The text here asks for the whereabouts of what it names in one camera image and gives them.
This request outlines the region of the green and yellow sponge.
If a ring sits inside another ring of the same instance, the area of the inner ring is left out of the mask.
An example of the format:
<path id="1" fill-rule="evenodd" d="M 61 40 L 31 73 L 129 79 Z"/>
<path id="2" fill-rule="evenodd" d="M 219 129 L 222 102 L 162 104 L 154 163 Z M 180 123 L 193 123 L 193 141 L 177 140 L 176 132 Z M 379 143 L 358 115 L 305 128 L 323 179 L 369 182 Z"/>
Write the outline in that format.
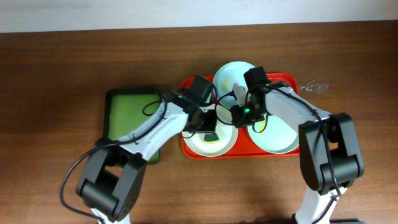
<path id="1" fill-rule="evenodd" d="M 206 133 L 203 137 L 203 142 L 205 144 L 215 144 L 219 141 L 220 139 L 216 133 Z"/>

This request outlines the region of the white plate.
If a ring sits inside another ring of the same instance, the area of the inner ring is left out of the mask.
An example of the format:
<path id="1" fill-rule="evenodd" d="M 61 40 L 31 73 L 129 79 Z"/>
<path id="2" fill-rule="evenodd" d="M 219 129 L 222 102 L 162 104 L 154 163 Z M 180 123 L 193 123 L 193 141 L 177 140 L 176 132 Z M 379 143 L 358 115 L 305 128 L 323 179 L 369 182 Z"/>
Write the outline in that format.
<path id="1" fill-rule="evenodd" d="M 215 144 L 205 144 L 203 137 L 206 133 L 183 132 L 183 141 L 194 153 L 205 157 L 216 157 L 227 153 L 235 144 L 239 131 L 234 126 L 223 124 L 217 120 L 215 132 L 220 141 Z"/>

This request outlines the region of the light blue plate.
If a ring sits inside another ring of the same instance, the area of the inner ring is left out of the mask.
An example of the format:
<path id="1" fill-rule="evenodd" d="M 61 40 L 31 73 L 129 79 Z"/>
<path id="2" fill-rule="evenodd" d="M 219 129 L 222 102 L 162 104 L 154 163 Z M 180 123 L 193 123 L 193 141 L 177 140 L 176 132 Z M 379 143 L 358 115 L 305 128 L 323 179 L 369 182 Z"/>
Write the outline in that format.
<path id="1" fill-rule="evenodd" d="M 238 83 L 240 86 L 248 88 L 244 74 L 252 68 L 254 68 L 254 65 L 250 63 L 235 61 L 223 65 L 216 72 L 213 84 L 216 87 L 217 99 L 221 105 L 229 110 L 232 106 L 238 105 L 232 90 L 233 85 Z"/>

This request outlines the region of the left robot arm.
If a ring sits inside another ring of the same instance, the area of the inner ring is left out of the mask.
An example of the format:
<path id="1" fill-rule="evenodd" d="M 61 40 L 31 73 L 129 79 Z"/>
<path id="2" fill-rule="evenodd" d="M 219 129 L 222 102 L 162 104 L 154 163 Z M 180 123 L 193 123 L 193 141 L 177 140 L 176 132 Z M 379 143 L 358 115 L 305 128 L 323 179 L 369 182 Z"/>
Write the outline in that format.
<path id="1" fill-rule="evenodd" d="M 117 140 L 103 139 L 87 152 L 76 194 L 98 223 L 121 223 L 139 196 L 149 159 L 174 135 L 212 133 L 215 111 L 202 109 L 216 100 L 215 86 L 196 76 L 188 88 L 169 93 L 135 130 Z"/>

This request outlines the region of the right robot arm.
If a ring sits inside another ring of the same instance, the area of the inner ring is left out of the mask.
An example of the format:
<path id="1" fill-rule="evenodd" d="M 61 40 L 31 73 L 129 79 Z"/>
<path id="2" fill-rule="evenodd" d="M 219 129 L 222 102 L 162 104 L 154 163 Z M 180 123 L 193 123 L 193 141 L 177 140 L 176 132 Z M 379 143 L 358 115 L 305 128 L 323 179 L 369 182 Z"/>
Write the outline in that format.
<path id="1" fill-rule="evenodd" d="M 343 193 L 364 174 L 364 162 L 347 113 L 332 114 L 304 100 L 286 82 L 272 82 L 262 67 L 247 70 L 244 85 L 233 83 L 238 102 L 231 107 L 233 125 L 252 126 L 269 115 L 298 134 L 300 170 L 307 185 L 295 223 L 329 223 Z"/>

